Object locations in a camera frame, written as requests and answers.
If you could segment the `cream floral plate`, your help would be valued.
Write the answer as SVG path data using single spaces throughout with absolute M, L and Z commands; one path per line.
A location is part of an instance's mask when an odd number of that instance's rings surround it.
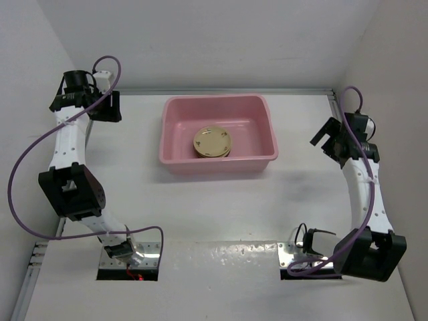
M 193 148 L 203 158 L 225 157 L 230 153 L 231 147 L 230 133 L 220 126 L 204 127 L 193 138 Z

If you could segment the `black plate front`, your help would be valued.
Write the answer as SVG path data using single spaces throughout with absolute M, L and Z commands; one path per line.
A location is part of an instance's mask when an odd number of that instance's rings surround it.
M 197 158 L 224 158 L 224 157 L 228 157 L 230 152 L 231 152 L 231 149 L 229 149 L 227 152 L 224 152 L 223 154 L 213 156 L 208 154 L 201 154 L 196 150 L 195 155 Z

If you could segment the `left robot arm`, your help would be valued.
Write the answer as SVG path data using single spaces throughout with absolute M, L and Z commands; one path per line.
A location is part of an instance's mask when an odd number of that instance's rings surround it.
M 62 128 L 56 134 L 49 169 L 39 174 L 38 183 L 59 217 L 85 225 L 98 234 L 109 258 L 136 268 L 144 260 L 144 249 L 127 226 L 107 212 L 104 189 L 86 166 L 86 139 L 93 121 L 122 119 L 120 94 L 111 89 L 113 81 L 109 71 L 64 73 L 49 107 Z

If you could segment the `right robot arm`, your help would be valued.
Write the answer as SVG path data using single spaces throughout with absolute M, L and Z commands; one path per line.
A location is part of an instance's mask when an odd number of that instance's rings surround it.
M 352 276 L 385 282 L 403 257 L 407 242 L 393 231 L 383 205 L 379 150 L 367 140 L 369 120 L 360 112 L 346 112 L 341 121 L 329 118 L 310 141 L 317 145 L 324 135 L 329 135 L 322 150 L 340 165 L 346 179 L 352 230 L 327 259 L 311 248 L 315 230 L 309 230 L 303 245 L 306 258 L 288 266 L 291 276 L 316 278 L 318 270 L 332 263 L 335 278 Z

